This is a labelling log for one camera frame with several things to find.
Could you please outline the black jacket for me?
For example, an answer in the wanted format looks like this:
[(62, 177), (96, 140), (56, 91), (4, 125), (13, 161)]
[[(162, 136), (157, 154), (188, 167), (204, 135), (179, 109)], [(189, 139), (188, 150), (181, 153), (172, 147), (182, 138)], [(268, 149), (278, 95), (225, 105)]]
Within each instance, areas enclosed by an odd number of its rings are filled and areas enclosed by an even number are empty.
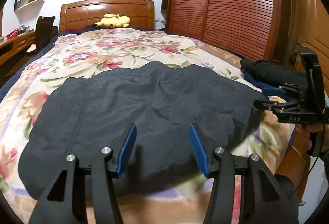
[(92, 78), (68, 78), (44, 103), (30, 132), (18, 174), (38, 199), (69, 154), (80, 160), (119, 139), (129, 123), (137, 139), (127, 171), (114, 182), (117, 195), (164, 188), (197, 172), (189, 126), (227, 150), (260, 124), (254, 108), (261, 92), (190, 65), (173, 69), (153, 61), (116, 68)]

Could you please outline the folded dark clothes pile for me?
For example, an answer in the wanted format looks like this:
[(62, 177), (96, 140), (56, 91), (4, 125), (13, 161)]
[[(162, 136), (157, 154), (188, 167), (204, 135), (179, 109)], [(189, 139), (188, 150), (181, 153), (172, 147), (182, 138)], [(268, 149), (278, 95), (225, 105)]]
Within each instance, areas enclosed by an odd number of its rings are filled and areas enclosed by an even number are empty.
[(244, 80), (263, 89), (264, 87), (280, 87), (287, 84), (307, 85), (306, 75), (298, 71), (290, 71), (282, 66), (268, 61), (253, 62), (248, 59), (240, 60), (240, 70)]

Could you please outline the wooden louvered wardrobe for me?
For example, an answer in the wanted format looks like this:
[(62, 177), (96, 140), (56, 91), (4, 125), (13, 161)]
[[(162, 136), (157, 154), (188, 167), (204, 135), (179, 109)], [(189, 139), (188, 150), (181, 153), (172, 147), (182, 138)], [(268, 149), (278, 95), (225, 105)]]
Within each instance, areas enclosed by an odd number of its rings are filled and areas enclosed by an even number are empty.
[(281, 63), (291, 0), (162, 0), (165, 27), (250, 60)]

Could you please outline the floral blanket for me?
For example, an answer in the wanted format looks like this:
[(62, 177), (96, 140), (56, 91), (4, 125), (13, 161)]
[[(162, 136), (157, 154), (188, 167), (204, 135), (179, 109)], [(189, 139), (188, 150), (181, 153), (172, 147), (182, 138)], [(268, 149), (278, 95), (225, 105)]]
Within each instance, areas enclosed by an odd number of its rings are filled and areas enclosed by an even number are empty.
[[(159, 61), (170, 68), (197, 64), (243, 83), (240, 58), (193, 38), (132, 28), (76, 30), (59, 35), (36, 60), (1, 89), (1, 194), (13, 220), (28, 223), (36, 201), (18, 176), (18, 160), (49, 95), (67, 78), (90, 78), (118, 67)], [(156, 182), (155, 190), (119, 198), (125, 223), (202, 223), (212, 180), (194, 174), (180, 183)]]

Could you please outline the wooden desk cabinet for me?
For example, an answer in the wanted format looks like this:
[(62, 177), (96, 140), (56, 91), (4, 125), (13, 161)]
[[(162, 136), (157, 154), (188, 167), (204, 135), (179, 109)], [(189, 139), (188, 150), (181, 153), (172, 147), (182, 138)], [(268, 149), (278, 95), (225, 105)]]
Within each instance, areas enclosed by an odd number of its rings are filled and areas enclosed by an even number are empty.
[(34, 44), (34, 41), (35, 30), (30, 30), (12, 40), (1, 43), (0, 65), (3, 65), (20, 51), (30, 48), (30, 46)]

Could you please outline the dark wooden chair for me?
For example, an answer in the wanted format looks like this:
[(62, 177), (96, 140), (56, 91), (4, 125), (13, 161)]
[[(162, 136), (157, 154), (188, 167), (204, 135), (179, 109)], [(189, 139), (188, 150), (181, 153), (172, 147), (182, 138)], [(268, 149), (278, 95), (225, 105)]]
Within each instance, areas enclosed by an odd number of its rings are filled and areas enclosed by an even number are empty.
[(55, 18), (54, 15), (39, 16), (36, 23), (34, 43), (32, 43), (30, 48), (26, 51), (28, 55), (41, 51), (41, 49), (50, 43), (53, 36), (58, 35), (58, 27), (53, 26)]

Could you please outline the red basket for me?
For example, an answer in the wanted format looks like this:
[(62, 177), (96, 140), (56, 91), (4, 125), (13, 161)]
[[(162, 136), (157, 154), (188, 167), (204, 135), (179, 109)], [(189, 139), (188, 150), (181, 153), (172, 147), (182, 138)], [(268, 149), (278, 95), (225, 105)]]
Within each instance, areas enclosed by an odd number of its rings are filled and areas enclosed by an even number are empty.
[(8, 41), (12, 40), (12, 39), (15, 39), (16, 37), (18, 37), (18, 33), (19, 33), (19, 30), (18, 29), (14, 29), (11, 33), (9, 33), (6, 38)]

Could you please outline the yellow Pikachu plush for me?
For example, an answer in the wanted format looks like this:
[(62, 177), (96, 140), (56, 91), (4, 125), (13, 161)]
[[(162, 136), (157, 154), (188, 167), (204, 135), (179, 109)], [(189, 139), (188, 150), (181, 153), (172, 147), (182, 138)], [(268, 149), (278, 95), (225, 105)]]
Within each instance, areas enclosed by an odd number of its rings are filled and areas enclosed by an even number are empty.
[(93, 27), (106, 27), (106, 28), (127, 28), (131, 19), (128, 16), (119, 14), (105, 14), (103, 18), (93, 24)]

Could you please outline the wooden headboard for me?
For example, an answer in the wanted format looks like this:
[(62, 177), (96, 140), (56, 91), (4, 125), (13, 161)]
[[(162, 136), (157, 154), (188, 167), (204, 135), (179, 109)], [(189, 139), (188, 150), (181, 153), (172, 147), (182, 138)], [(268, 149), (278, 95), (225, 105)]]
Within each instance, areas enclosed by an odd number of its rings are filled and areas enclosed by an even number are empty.
[(133, 27), (154, 28), (152, 0), (84, 0), (61, 6), (59, 31), (83, 29), (100, 21), (105, 14), (128, 16)]

